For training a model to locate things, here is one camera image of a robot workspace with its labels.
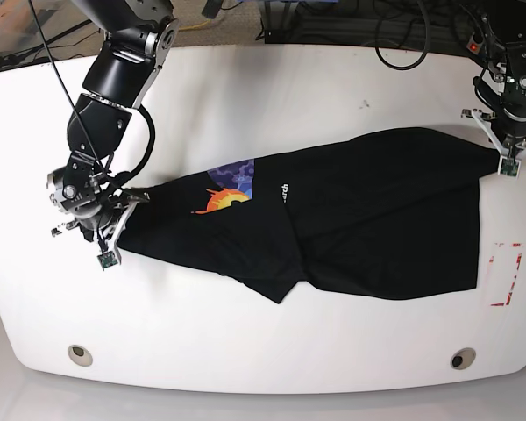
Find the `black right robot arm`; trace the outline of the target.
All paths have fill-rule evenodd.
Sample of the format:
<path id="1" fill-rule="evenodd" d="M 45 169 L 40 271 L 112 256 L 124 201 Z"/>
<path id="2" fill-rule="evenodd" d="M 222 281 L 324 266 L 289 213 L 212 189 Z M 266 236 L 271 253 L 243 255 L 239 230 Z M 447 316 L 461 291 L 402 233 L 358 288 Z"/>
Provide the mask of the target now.
<path id="1" fill-rule="evenodd" d="M 117 241 L 139 203 L 149 197 L 126 183 L 149 161 L 155 127 L 142 101 L 162 70 L 179 30 L 169 1 L 78 1 L 82 11 L 104 33 L 100 53 L 82 83 L 83 93 L 70 105 L 67 126 L 68 163 L 47 177 L 51 203 L 72 216 L 63 230 L 79 229 L 99 247 L 101 268 L 121 262 Z M 130 171 L 116 175 L 110 164 L 136 111 L 146 121 L 144 155 Z"/>

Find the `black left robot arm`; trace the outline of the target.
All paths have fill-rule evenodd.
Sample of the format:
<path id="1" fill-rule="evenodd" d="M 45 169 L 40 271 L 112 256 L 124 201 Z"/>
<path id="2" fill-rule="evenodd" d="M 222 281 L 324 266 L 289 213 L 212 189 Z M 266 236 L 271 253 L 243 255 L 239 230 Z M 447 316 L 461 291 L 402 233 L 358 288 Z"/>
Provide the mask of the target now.
<path id="1" fill-rule="evenodd" d="M 500 154 L 498 173 L 517 177 L 526 158 L 526 1 L 457 1 L 474 23 L 466 44 L 481 67 L 476 97 L 488 108 L 464 109 Z"/>

